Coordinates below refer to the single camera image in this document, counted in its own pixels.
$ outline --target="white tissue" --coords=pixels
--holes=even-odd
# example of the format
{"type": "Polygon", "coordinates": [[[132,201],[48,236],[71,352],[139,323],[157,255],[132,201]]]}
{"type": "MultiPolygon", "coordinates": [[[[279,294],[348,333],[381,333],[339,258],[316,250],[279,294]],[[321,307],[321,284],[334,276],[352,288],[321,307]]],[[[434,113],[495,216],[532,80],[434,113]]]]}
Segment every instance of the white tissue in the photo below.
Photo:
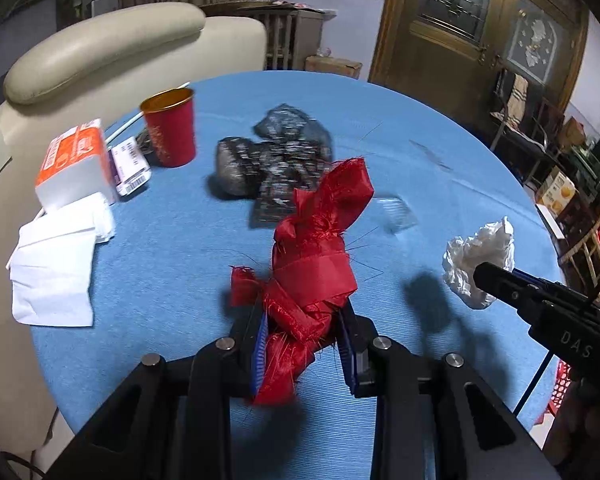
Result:
{"type": "Polygon", "coordinates": [[[443,280],[466,306],[487,308],[495,297],[475,286],[474,270],[483,262],[491,262],[505,270],[514,269],[513,226],[507,217],[487,224],[466,240],[456,237],[446,245],[442,257],[443,280]]]}
{"type": "Polygon", "coordinates": [[[45,326],[91,326],[93,248],[115,234],[102,193],[73,202],[20,228],[11,269],[16,321],[45,326]]]}

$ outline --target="screw head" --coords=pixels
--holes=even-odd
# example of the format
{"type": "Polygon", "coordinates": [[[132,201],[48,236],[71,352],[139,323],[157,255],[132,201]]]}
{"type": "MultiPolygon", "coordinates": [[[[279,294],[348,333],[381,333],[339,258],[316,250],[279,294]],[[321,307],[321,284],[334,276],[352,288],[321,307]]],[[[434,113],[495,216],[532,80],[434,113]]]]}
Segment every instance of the screw head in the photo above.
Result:
{"type": "Polygon", "coordinates": [[[456,354],[452,352],[451,354],[445,355],[446,364],[452,366],[453,368],[459,368],[464,364],[464,357],[460,354],[456,354]]]}
{"type": "Polygon", "coordinates": [[[391,340],[388,337],[379,335],[374,339],[374,346],[381,350],[388,350],[391,348],[391,340]]]}
{"type": "Polygon", "coordinates": [[[216,341],[216,348],[220,350],[231,350],[235,345],[234,338],[232,337],[221,337],[216,341]]]}
{"type": "Polygon", "coordinates": [[[154,353],[145,354],[140,359],[140,362],[144,366],[155,366],[160,362],[160,354],[154,354],[154,353]]]}

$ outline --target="blue tablecloth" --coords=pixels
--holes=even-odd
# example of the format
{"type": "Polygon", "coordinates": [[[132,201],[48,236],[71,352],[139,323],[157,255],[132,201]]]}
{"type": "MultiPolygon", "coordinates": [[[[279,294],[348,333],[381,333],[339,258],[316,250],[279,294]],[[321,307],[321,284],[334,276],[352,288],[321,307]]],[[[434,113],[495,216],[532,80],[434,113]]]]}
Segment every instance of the blue tablecloth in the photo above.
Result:
{"type": "MultiPolygon", "coordinates": [[[[485,146],[417,101],[340,76],[254,72],[192,86],[197,157],[181,168],[155,168],[146,190],[113,207],[116,237],[94,255],[93,327],[32,327],[43,374],[74,431],[142,355],[192,355],[228,333],[235,317],[227,304],[230,265],[267,272],[272,230],[250,228],[252,202],[217,198],[209,177],[218,140],[254,137],[252,126],[283,102],[331,132],[336,158],[364,156],[376,193],[398,194],[418,220],[393,235],[372,201],[345,234],[358,280],[355,311],[417,354],[460,352],[515,405],[544,349],[511,307],[497,301],[470,310],[440,279],[449,239],[506,215],[516,267],[560,280],[533,203],[485,146]]],[[[544,410],[554,377],[552,365],[522,411],[527,428],[544,410]]],[[[349,395],[332,348],[300,377],[297,393],[298,402],[277,409],[234,403],[236,478],[368,478],[375,402],[349,395]]]]}

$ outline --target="red cup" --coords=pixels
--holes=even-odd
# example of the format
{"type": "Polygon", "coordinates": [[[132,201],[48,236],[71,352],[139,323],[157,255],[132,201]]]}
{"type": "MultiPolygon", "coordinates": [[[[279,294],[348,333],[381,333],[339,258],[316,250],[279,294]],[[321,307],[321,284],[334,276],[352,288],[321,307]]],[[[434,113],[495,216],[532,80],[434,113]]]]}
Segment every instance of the red cup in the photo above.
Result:
{"type": "Polygon", "coordinates": [[[193,131],[193,90],[174,88],[142,101],[151,143],[160,162],[167,168],[177,168],[196,156],[193,131]]]}

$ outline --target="tissue box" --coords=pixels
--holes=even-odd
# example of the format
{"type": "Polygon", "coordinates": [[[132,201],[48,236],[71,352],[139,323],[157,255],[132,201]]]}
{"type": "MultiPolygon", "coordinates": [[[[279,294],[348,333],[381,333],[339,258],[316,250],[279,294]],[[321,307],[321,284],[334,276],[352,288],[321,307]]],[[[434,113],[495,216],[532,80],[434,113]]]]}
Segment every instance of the tissue box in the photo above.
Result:
{"type": "Polygon", "coordinates": [[[536,191],[536,203],[547,207],[557,218],[576,194],[576,187],[558,167],[555,167],[536,191]]]}
{"type": "Polygon", "coordinates": [[[104,132],[96,119],[51,141],[36,179],[36,195],[51,212],[98,192],[109,204],[116,201],[104,132]]]}

